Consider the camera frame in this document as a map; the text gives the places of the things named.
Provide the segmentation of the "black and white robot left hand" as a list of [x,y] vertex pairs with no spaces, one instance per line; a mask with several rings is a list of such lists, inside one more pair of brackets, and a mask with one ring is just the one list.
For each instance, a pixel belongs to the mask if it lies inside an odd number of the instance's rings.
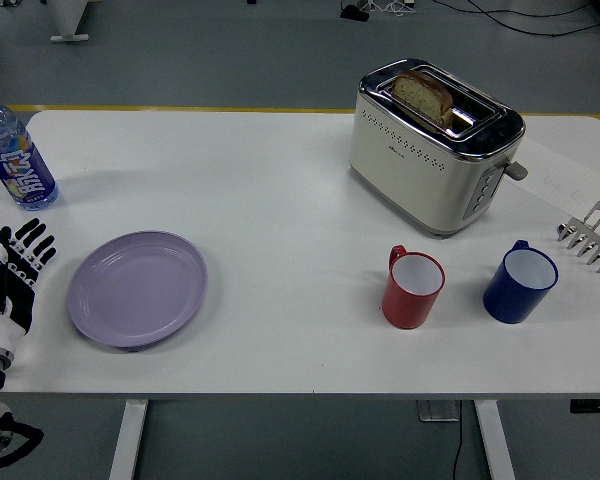
[[17,230],[0,229],[0,350],[14,351],[17,340],[29,332],[35,285],[56,254],[54,241],[37,218]]

